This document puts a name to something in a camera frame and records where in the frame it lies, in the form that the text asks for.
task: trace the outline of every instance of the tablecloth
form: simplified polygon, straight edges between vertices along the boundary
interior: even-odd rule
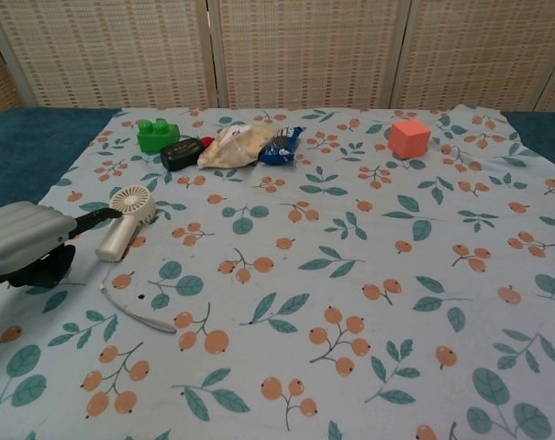
[[[169,173],[156,118],[305,131],[289,165]],[[555,166],[499,112],[123,109],[41,203],[130,184],[158,218],[122,262],[102,224],[54,289],[0,285],[0,438],[555,439]]]

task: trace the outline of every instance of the handheld fan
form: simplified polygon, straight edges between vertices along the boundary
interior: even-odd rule
[[[112,196],[110,207],[121,212],[122,216],[108,227],[95,253],[102,261],[120,261],[137,227],[146,225],[155,217],[156,206],[147,188],[131,185]]]

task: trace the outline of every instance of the toy block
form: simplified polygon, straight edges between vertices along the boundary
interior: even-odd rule
[[[169,124],[165,119],[157,119],[155,123],[148,120],[139,122],[140,151],[147,154],[158,153],[161,149],[179,140],[179,127]]]
[[[391,126],[389,149],[402,159],[422,156],[427,152],[431,130],[417,119],[396,122]]]

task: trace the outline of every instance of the blue packet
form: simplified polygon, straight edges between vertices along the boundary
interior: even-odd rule
[[[297,150],[297,139],[302,131],[304,129],[300,126],[279,130],[259,153],[259,162],[280,165],[293,160]]]

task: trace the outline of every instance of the green lego brick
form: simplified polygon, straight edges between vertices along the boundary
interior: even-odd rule
[[[158,153],[168,145],[179,140],[179,127],[177,124],[169,124],[164,119],[157,119],[153,124],[144,120],[139,123],[139,139],[140,151],[147,154]]]

